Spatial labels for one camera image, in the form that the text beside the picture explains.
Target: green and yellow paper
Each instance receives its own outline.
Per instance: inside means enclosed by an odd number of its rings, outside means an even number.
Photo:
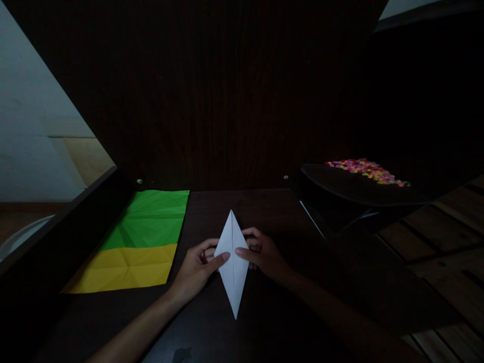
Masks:
[[[62,292],[88,293],[166,283],[189,193],[136,192],[98,252]]]

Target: white wall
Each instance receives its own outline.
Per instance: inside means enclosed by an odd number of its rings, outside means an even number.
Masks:
[[[389,0],[387,6],[383,10],[380,20],[421,7],[423,5],[436,3],[437,1],[439,0]]]
[[[0,202],[70,201],[82,191],[47,137],[50,117],[81,119],[0,2]]]

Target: folded paper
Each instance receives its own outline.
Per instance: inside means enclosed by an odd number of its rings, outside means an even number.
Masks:
[[[136,192],[122,218],[62,292],[89,293],[166,283],[189,193]]]
[[[236,320],[249,268],[249,262],[235,254],[237,247],[248,248],[237,220],[233,212],[230,211],[214,256],[217,257],[224,252],[230,252],[230,258],[219,268],[219,271]]]
[[[176,246],[100,251],[62,292],[88,293],[165,284]]]

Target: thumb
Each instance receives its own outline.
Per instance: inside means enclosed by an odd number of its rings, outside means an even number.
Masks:
[[[207,264],[206,269],[212,274],[213,272],[217,271],[219,267],[223,266],[225,262],[228,261],[230,258],[229,252],[224,252],[223,254],[218,255],[212,261]]]
[[[244,260],[255,263],[257,266],[260,264],[261,255],[256,252],[239,247],[235,249],[235,253]]]

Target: finger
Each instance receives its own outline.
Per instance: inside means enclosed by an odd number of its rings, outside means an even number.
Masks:
[[[250,227],[242,230],[243,235],[253,235],[257,238],[263,235],[262,232],[260,232],[257,228],[255,227]]]
[[[208,258],[209,257],[213,257],[213,254],[215,253],[215,248],[211,247],[209,248],[208,250],[205,250],[204,251],[204,254],[205,254],[205,258],[207,259],[208,261]]]
[[[261,255],[260,254],[255,253],[255,252],[248,250],[248,249],[238,247],[238,248],[235,249],[235,253],[237,254],[237,256],[243,258],[244,260],[253,262],[256,265],[259,265],[259,263],[261,261]]]
[[[261,244],[261,242],[257,238],[247,238],[246,243],[250,249],[252,249],[252,247],[260,246]]]
[[[195,246],[195,251],[197,251],[197,253],[198,253],[200,251],[207,250],[208,248],[210,248],[212,246],[216,246],[216,245],[218,245],[218,240],[219,240],[219,238],[206,239],[205,241],[203,241],[199,245]]]
[[[262,248],[260,246],[250,246],[249,250],[260,253]]]
[[[206,265],[206,269],[210,274],[213,272],[217,271],[219,267],[223,266],[225,262],[228,261],[230,258],[230,253],[229,252],[224,252],[223,254],[218,255],[215,257],[210,263]]]

